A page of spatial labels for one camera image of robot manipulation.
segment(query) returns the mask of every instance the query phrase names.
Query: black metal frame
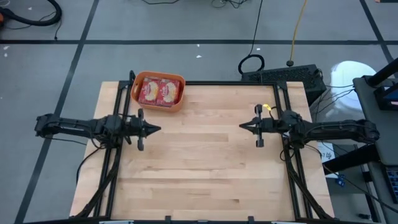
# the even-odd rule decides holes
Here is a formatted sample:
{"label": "black metal frame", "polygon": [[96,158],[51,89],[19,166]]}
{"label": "black metal frame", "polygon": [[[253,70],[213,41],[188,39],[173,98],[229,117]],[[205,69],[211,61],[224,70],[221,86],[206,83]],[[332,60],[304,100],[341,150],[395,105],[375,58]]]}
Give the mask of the black metal frame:
{"label": "black metal frame", "polygon": [[[126,99],[124,101],[124,109],[123,109],[123,119],[126,119],[126,116],[128,115],[128,108],[131,100],[131,96],[129,92],[132,89],[132,84],[134,81],[134,74],[131,72],[130,73],[130,80],[128,81],[120,81],[118,85],[118,92],[116,94],[116,101],[115,101],[115,106],[113,110],[113,114],[118,114],[119,109],[120,109],[120,104],[121,104],[121,98],[123,91],[126,89]],[[284,94],[284,101],[285,101],[285,107],[287,110],[291,110],[291,105],[290,105],[290,99],[289,99],[289,94],[287,91],[287,84],[286,82],[262,82],[262,83],[256,83],[256,82],[241,82],[241,81],[227,81],[227,82],[219,82],[219,81],[187,81],[186,85],[236,85],[236,86],[241,86],[241,85],[250,85],[250,86],[271,86],[274,89],[274,96],[275,96],[275,106],[277,109],[278,117],[281,117],[282,115],[282,105],[280,102],[280,96],[279,96],[279,89],[282,90]],[[282,144],[284,147],[284,155],[285,157],[290,157],[289,150],[288,150],[288,142],[284,141],[282,135],[281,135],[281,140]],[[98,190],[100,189],[105,189],[108,184],[109,184],[109,178],[111,178],[110,181],[110,188],[109,188],[109,197],[108,201],[106,204],[106,212],[105,216],[100,216],[100,210],[101,210],[101,204],[102,204],[102,195],[103,191],[99,193],[99,196],[97,198],[97,203],[94,208],[93,216],[92,217],[87,217],[89,213],[86,213],[85,217],[71,217],[67,220],[52,220],[52,221],[47,221],[47,222],[35,222],[36,224],[47,224],[47,223],[99,223],[99,222],[105,222],[105,221],[111,221],[111,214],[112,214],[112,209],[113,209],[113,200],[114,200],[114,193],[116,190],[116,181],[118,178],[118,170],[119,170],[119,163],[120,163],[120,158],[121,158],[121,150],[122,150],[122,143],[123,139],[119,138],[118,141],[120,141],[120,146],[117,147],[115,156],[114,156],[114,162],[112,169],[116,168],[115,172],[112,172],[112,174],[109,172],[109,163],[111,161],[111,153],[113,149],[107,148],[104,156],[104,162],[103,162],[103,167],[101,171],[101,178],[99,182],[99,187]],[[298,149],[295,150],[295,159],[297,163],[297,171],[298,171],[298,176],[300,177],[300,180],[306,186],[306,181],[305,181],[305,174],[304,174],[304,169],[303,169],[303,164],[302,164],[302,159],[300,155],[300,151]],[[286,168],[289,169],[289,166],[291,166],[290,161],[286,160]],[[310,203],[308,200],[304,197],[303,195],[303,202],[304,202],[304,208],[305,208],[305,214],[306,218],[301,217],[300,214],[300,205],[299,201],[297,198],[297,191],[296,191],[296,184],[291,178],[291,176],[288,176],[289,180],[289,188],[290,188],[290,196],[292,199],[292,206],[293,206],[293,211],[294,211],[294,217],[296,222],[303,222],[303,223],[324,223],[324,224],[329,224],[329,223],[340,223],[340,224],[355,224],[355,222],[341,222],[339,220],[326,220],[326,219],[317,219],[313,218],[312,216],[312,209],[310,206]],[[248,224],[266,224],[266,223],[274,223],[272,221],[255,221],[254,217],[248,217],[247,221],[210,221],[210,220],[197,220],[197,221],[176,221],[172,220],[170,216],[166,216],[165,220],[134,220],[134,223],[142,223],[142,224],[171,224],[171,223],[179,223],[179,224],[192,224],[192,223],[206,223],[206,224],[227,224],[227,223],[233,223],[233,224],[243,224],[243,223],[248,223]]]}

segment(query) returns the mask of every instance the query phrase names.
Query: food package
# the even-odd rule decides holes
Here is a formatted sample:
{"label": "food package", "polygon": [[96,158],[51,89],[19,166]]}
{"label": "food package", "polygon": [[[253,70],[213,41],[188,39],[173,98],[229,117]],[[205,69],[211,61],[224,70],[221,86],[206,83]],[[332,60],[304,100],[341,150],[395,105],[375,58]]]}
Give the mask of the food package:
{"label": "food package", "polygon": [[180,82],[163,78],[159,85],[159,94],[156,98],[157,106],[173,106],[178,103],[180,96]]}
{"label": "food package", "polygon": [[155,105],[156,98],[159,92],[160,79],[156,77],[145,77],[142,82],[141,92],[138,97],[138,102]]}

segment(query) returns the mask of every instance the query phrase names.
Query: yellow cable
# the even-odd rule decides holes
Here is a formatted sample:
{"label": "yellow cable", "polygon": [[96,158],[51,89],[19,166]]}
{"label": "yellow cable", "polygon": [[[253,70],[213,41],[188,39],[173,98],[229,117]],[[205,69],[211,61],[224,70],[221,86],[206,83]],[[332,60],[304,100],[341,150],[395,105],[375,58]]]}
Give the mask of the yellow cable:
{"label": "yellow cable", "polygon": [[297,28],[299,27],[299,24],[300,24],[300,21],[301,21],[301,17],[302,17],[303,14],[304,14],[304,9],[305,9],[305,6],[307,5],[307,1],[308,1],[308,0],[304,0],[304,4],[303,4],[303,7],[301,8],[301,12],[300,12],[300,15],[299,15],[299,17],[298,17],[296,27],[294,28],[293,41],[292,41],[292,50],[290,51],[290,60],[293,59],[293,54],[294,54],[294,41],[296,40]]}

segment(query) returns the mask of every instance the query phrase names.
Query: vacuum hose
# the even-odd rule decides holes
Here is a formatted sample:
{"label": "vacuum hose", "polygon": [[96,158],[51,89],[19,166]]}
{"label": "vacuum hose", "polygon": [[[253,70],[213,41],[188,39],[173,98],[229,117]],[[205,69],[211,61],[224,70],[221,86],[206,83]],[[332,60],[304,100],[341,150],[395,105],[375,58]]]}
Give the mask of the vacuum hose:
{"label": "vacuum hose", "polygon": [[47,0],[47,1],[54,6],[56,13],[53,16],[53,18],[46,20],[46,21],[32,21],[30,19],[25,19],[25,18],[15,15],[11,10],[5,9],[2,7],[0,7],[0,13],[4,17],[7,17],[9,19],[14,19],[15,21],[18,21],[18,22],[21,22],[24,24],[28,24],[31,26],[49,26],[52,24],[56,24],[61,19],[62,10],[61,10],[60,5],[57,2],[55,2],[55,0]]}

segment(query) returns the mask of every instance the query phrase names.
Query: orange tray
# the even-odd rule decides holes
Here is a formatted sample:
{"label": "orange tray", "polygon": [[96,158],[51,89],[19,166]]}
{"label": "orange tray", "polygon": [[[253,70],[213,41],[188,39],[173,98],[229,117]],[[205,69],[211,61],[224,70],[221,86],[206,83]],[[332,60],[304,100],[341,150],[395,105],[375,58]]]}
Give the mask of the orange tray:
{"label": "orange tray", "polygon": [[[181,84],[180,96],[178,97],[178,103],[171,107],[166,106],[155,106],[155,105],[146,105],[138,102],[138,97],[141,92],[142,82],[144,81],[145,77],[157,77],[157,78],[167,78],[178,80]],[[142,108],[153,109],[153,110],[160,110],[160,111],[168,111],[168,112],[178,112],[182,108],[182,101],[184,97],[184,89],[185,89],[185,79],[180,75],[174,75],[169,73],[162,73],[162,72],[141,72],[136,76],[134,79],[134,83],[131,89],[131,98],[135,100],[137,103],[141,105]]]}

